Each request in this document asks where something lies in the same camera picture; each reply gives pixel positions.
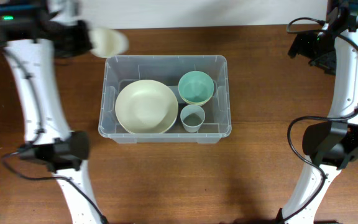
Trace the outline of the beige plate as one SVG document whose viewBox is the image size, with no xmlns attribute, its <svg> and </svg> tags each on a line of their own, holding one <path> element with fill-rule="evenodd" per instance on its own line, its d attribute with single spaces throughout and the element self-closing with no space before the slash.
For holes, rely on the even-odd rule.
<svg viewBox="0 0 358 224">
<path fill-rule="evenodd" d="M 155 80 L 138 80 L 122 89 L 114 107 L 121 126 L 132 134 L 162 134 L 176 122 L 178 100 Z"/>
</svg>

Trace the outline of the green bowl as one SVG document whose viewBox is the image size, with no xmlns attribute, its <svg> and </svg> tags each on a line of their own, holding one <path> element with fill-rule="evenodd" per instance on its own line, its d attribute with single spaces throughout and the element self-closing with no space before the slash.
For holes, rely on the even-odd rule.
<svg viewBox="0 0 358 224">
<path fill-rule="evenodd" d="M 200 102 L 212 98 L 214 82 L 205 72 L 191 71 L 180 78 L 178 91 L 181 98 L 192 102 Z"/>
</svg>

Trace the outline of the cream cup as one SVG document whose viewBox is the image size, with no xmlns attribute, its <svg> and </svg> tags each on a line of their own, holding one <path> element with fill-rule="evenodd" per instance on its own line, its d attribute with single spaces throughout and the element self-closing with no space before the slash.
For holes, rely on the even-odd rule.
<svg viewBox="0 0 358 224">
<path fill-rule="evenodd" d="M 97 27 L 89 31 L 92 44 L 90 52 L 100 58 L 109 58 L 123 54 L 129 49 L 129 40 L 121 32 L 104 27 Z"/>
</svg>

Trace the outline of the grey cup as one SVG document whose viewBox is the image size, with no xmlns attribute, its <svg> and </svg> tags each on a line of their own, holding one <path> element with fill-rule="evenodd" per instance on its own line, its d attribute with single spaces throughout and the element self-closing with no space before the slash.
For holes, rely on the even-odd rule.
<svg viewBox="0 0 358 224">
<path fill-rule="evenodd" d="M 180 113 L 180 120 L 184 129 L 189 133 L 196 133 L 206 118 L 204 109 L 198 105 L 187 105 Z"/>
</svg>

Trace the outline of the white bowl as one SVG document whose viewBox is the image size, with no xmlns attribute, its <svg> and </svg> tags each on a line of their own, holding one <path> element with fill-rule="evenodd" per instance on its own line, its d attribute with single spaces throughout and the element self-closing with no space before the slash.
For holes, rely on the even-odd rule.
<svg viewBox="0 0 358 224">
<path fill-rule="evenodd" d="M 207 100 L 204 100 L 204 101 L 200 101 L 200 102 L 192 102 L 192 101 L 189 101 L 189 100 L 186 100 L 184 98 L 182 98 L 182 100 L 188 104 L 188 105 L 198 105 L 198 106 L 203 106 L 205 105 L 207 102 L 210 101 L 210 99 L 207 99 Z"/>
</svg>

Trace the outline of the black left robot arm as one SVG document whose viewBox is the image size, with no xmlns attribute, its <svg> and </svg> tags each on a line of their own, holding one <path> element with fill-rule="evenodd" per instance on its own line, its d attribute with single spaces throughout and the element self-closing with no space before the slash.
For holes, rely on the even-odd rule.
<svg viewBox="0 0 358 224">
<path fill-rule="evenodd" d="M 14 155 L 45 166 L 60 186 L 73 223 L 106 223 L 88 174 L 90 140 L 70 129 L 60 103 L 54 62 L 92 48 L 77 1 L 0 3 L 0 48 L 16 83 L 24 143 Z"/>
</svg>

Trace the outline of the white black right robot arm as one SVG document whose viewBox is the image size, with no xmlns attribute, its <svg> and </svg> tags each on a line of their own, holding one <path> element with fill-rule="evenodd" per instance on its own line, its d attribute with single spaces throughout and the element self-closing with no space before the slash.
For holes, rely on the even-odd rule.
<svg viewBox="0 0 358 224">
<path fill-rule="evenodd" d="M 277 223 L 313 223 L 333 180 L 358 160 L 358 0 L 329 1 L 318 29 L 297 30 L 289 56 L 334 75 L 334 95 L 326 117 L 312 116 L 296 156 L 303 163 Z"/>
</svg>

